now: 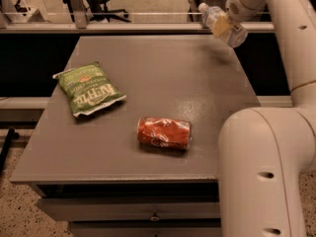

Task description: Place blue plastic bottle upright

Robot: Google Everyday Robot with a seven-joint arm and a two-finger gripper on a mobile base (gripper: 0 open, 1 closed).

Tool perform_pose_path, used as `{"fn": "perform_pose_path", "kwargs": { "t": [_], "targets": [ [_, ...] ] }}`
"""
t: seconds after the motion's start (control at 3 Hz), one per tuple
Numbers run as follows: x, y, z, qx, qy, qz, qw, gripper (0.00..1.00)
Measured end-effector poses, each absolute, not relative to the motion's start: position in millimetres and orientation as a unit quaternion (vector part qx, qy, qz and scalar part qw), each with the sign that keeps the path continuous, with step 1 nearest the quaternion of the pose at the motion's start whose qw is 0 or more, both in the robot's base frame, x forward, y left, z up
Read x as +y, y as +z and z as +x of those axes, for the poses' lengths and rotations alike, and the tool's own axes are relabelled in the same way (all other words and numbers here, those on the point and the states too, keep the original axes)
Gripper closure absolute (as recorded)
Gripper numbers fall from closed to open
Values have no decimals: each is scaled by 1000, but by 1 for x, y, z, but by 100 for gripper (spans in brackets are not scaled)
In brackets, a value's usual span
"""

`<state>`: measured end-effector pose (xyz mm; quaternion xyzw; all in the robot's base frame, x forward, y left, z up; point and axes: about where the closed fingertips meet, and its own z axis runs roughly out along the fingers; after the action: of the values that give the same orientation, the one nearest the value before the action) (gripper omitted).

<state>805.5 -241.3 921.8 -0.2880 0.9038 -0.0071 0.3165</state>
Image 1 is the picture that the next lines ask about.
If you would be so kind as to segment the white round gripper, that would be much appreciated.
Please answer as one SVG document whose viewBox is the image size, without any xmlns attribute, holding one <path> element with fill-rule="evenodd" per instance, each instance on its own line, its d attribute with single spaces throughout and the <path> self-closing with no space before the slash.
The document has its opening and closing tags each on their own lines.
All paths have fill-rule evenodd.
<svg viewBox="0 0 316 237">
<path fill-rule="evenodd" d="M 266 0 L 227 0 L 226 12 L 238 23 L 252 20 L 266 6 Z M 212 33 L 216 38 L 230 29 L 230 22 L 226 16 L 220 16 L 213 24 Z"/>
</svg>

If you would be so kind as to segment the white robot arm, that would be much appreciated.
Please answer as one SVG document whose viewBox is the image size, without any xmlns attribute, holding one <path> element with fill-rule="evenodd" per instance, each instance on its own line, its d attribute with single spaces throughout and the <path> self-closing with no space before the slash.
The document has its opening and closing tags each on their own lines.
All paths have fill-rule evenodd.
<svg viewBox="0 0 316 237">
<path fill-rule="evenodd" d="M 245 109 L 221 128 L 222 237 L 306 237 L 299 175 L 315 167 L 315 11 L 309 0 L 232 1 L 236 21 L 268 8 L 292 105 Z"/>
</svg>

